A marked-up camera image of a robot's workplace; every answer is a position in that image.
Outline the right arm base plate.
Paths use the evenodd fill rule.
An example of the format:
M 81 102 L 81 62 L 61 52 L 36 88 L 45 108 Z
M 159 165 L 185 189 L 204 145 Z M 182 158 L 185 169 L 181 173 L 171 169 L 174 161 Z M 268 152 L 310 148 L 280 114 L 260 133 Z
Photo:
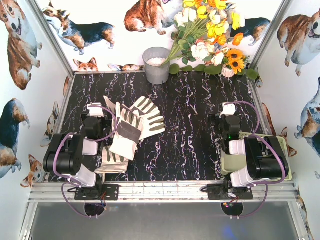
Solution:
M 208 184 L 207 193 L 209 200 L 252 200 L 252 190 L 246 187 L 225 188 L 222 184 Z

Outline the work glove with grey band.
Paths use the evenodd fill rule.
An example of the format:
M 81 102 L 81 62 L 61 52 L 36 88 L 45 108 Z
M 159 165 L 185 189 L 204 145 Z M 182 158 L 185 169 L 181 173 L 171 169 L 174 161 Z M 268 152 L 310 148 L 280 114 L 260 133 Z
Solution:
M 115 135 L 110 152 L 134 160 L 137 145 L 143 130 L 143 120 L 132 111 L 124 108 L 119 102 L 115 104 L 116 120 Z

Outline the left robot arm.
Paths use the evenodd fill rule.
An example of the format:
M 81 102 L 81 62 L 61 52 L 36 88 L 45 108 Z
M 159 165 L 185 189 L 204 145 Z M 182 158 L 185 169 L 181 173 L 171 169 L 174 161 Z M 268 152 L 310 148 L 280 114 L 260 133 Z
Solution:
M 66 179 L 79 188 L 93 188 L 97 175 L 82 163 L 83 156 L 96 156 L 100 143 L 112 136 L 114 131 L 105 135 L 105 129 L 111 128 L 116 114 L 100 103 L 87 105 L 88 113 L 80 115 L 82 120 L 81 133 L 56 133 L 43 159 L 46 173 Z

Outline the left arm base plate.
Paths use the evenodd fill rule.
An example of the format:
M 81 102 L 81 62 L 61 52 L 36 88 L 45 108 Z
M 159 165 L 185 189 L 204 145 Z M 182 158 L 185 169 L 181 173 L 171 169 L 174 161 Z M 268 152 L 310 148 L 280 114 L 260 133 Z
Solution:
M 95 187 L 77 187 L 74 199 L 76 201 L 117 201 L 119 197 L 118 184 L 103 184 Z

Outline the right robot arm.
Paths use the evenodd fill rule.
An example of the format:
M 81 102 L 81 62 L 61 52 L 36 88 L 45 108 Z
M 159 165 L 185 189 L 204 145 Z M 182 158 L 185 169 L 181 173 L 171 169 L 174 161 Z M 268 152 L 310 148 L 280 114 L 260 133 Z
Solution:
M 215 131 L 221 136 L 221 165 L 226 162 L 238 166 L 223 179 L 223 187 L 252 188 L 257 185 L 278 184 L 290 173 L 290 166 L 277 136 L 257 135 L 260 121 L 252 133 L 241 133 L 241 120 L 236 105 L 246 101 L 224 102 L 222 112 L 214 116 Z

